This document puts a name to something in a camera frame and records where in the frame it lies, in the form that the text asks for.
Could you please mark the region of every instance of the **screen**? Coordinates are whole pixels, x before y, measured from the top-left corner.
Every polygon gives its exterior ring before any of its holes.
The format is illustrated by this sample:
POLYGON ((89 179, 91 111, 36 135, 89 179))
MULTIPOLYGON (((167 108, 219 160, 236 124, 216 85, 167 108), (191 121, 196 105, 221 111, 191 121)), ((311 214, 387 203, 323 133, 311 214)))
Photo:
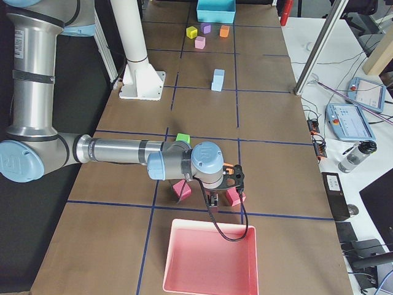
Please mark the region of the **screen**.
POLYGON ((348 137, 370 137, 366 124, 360 115, 359 109, 354 105, 334 106, 337 119, 343 133, 348 137))
POLYGON ((382 86, 369 81, 360 80, 355 100, 359 103, 379 108, 381 106, 382 86))

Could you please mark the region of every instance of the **block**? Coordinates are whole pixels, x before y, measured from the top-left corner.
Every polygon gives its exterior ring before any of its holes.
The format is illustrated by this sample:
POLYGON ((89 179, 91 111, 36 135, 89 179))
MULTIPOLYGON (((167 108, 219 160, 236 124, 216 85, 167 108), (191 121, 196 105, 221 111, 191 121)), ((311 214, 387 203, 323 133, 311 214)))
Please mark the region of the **block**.
POLYGON ((220 37, 228 37, 229 36, 229 26, 222 25, 220 29, 220 37))
POLYGON ((205 45, 206 45, 205 37, 198 36, 195 38, 195 48, 204 49, 205 45))
POLYGON ((190 26, 185 29, 185 34, 190 39, 195 39, 198 36, 198 29, 194 26, 190 26))
MULTIPOLYGON (((239 194, 236 191, 235 187, 231 187, 229 190, 225 192, 225 196, 227 197, 228 203, 231 206, 236 206, 240 204, 239 194)), ((243 201, 246 199, 246 195, 243 193, 243 201)))
POLYGON ((180 180, 178 183, 172 186, 174 193, 176 194, 177 198, 180 201, 185 200, 186 198, 191 196, 191 187, 185 180, 180 180))
POLYGON ((211 83, 211 90, 221 91, 224 84, 225 71, 223 69, 215 69, 213 74, 213 81, 211 83))
POLYGON ((190 144, 190 142, 191 142, 190 135, 183 134, 183 133, 177 134, 176 141, 180 141, 180 140, 185 141, 188 144, 190 144))
POLYGON ((211 32, 211 25, 209 23, 201 23, 201 32, 209 34, 211 32))

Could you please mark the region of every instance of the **cardboard surface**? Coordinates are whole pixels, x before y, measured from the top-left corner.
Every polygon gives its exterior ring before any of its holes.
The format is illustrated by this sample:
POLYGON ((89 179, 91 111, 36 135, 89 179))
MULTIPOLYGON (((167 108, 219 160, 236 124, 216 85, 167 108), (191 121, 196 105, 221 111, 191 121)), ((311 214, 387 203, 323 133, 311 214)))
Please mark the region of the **cardboard surface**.
MULTIPOLYGON (((142 26, 150 62, 167 72, 162 99, 112 92, 95 136, 173 141, 180 132, 192 146, 217 143, 246 176, 260 293, 351 294, 302 103, 289 94, 295 79, 276 8, 238 5, 229 37, 212 26, 204 50, 185 37, 196 17, 196 3, 149 1, 142 26), (210 90, 216 68, 225 70, 222 92, 210 90)), ((172 220, 209 221, 198 184, 190 186, 177 203, 170 183, 152 181, 145 167, 83 165, 31 294, 170 294, 162 283, 172 220)), ((222 194, 217 221, 244 222, 226 202, 222 194)))

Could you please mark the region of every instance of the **metal pole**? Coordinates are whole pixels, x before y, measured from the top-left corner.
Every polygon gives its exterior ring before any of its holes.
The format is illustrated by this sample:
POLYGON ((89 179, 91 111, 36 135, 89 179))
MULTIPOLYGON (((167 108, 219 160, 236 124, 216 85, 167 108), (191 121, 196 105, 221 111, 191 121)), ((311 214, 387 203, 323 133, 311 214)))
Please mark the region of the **metal pole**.
POLYGON ((300 78, 296 84, 296 87, 294 90, 296 95, 302 94, 303 88, 307 83, 309 75, 313 71, 314 66, 317 62, 317 59, 319 58, 319 55, 321 54, 322 49, 325 47, 325 44, 326 44, 328 38, 330 37, 330 34, 332 33, 336 22, 340 19, 341 15, 343 14, 348 1, 349 0, 336 0, 333 3, 332 10, 330 11, 330 13, 325 21, 325 24, 322 27, 321 32, 319 33, 317 41, 315 42, 315 45, 309 55, 306 65, 305 65, 305 68, 303 69, 303 71, 300 75, 300 78))

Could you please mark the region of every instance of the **purple cube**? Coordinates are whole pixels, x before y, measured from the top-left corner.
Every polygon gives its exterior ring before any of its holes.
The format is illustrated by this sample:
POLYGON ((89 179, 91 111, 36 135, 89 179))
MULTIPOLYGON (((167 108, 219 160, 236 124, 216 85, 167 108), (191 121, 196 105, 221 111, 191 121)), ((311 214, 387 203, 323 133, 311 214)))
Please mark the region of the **purple cube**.
POLYGON ((209 23, 201 23, 201 31, 203 34, 209 34, 211 32, 211 25, 209 23))

